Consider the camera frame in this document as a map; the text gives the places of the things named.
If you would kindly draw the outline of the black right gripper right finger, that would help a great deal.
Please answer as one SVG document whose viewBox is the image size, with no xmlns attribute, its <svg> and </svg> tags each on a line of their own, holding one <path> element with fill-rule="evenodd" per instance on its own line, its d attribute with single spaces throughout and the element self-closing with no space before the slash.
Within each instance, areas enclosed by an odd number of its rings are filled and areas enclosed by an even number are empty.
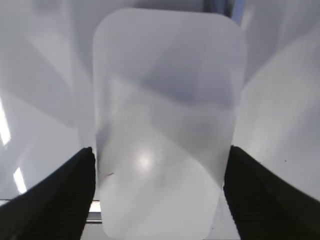
<svg viewBox="0 0 320 240">
<path fill-rule="evenodd" d="M 242 240 L 318 240 L 320 202 L 231 146 L 224 196 Z"/>
</svg>

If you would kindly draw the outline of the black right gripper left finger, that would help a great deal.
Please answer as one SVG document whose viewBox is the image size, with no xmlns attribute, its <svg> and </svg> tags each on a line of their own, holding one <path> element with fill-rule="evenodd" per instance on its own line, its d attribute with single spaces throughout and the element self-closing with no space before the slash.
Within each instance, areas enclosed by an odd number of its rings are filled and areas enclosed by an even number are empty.
<svg viewBox="0 0 320 240">
<path fill-rule="evenodd" d="M 0 208 L 2 240 L 79 240 L 96 190 L 95 155 L 82 148 Z"/>
</svg>

